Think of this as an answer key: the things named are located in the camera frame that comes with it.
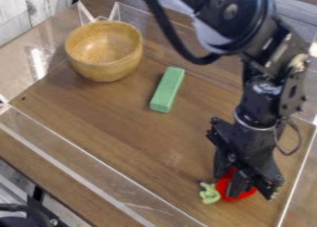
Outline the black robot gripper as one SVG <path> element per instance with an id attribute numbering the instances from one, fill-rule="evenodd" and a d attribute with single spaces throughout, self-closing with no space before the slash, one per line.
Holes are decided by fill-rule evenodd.
<path id="1" fill-rule="evenodd" d="M 237 121 L 213 117 L 207 138 L 215 146 L 214 179 L 219 180 L 235 168 L 225 196 L 230 199 L 250 197 L 257 189 L 272 200 L 285 182 L 274 158 L 276 141 L 270 131 L 254 131 Z"/>

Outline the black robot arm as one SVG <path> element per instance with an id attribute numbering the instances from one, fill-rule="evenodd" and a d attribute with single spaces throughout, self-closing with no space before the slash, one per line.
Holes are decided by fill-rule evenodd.
<path id="1" fill-rule="evenodd" d="M 234 170 L 225 195 L 235 199 L 258 189 L 273 199 L 285 178 L 274 152 L 292 114 L 308 101 L 305 79 L 309 47 L 305 39 L 278 16 L 274 0 L 179 0 L 191 9 L 197 38 L 209 54 L 187 49 L 159 0 L 143 0 L 175 51 L 191 63 L 207 65 L 221 57 L 242 60 L 242 99 L 234 121 L 210 119 L 207 138 L 215 146 L 214 178 Z"/>

